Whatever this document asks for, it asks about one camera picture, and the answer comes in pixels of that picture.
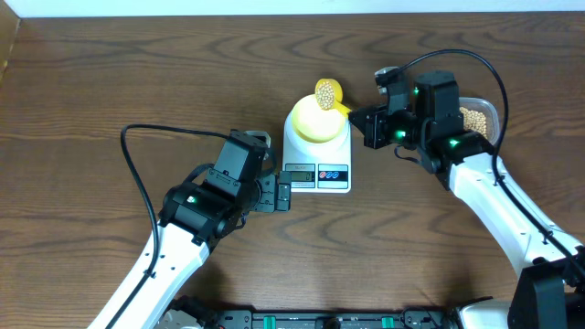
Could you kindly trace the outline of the yellow measuring scoop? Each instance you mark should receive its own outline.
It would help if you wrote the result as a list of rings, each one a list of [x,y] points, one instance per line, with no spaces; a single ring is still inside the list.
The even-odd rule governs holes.
[[[317,104],[324,111],[338,111],[344,117],[348,117],[351,110],[343,101],[343,90],[340,83],[334,79],[320,79],[314,87],[314,96]]]

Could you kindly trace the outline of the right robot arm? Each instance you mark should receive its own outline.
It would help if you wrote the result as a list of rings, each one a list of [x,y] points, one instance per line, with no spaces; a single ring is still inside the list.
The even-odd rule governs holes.
[[[557,226],[522,190],[495,146],[463,126],[451,72],[413,82],[396,67],[375,74],[384,105],[353,111],[349,121],[365,146],[390,144],[418,153],[415,164],[461,199],[494,237],[518,277],[511,301],[485,299],[456,308],[460,328],[581,328],[584,245]]]

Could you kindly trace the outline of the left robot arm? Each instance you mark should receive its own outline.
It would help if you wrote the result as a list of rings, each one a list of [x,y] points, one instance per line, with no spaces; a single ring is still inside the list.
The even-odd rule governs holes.
[[[233,130],[213,164],[196,167],[165,195],[160,212],[147,201],[152,233],[93,328],[153,328],[177,292],[251,212],[287,212],[292,179],[275,165],[271,137]]]

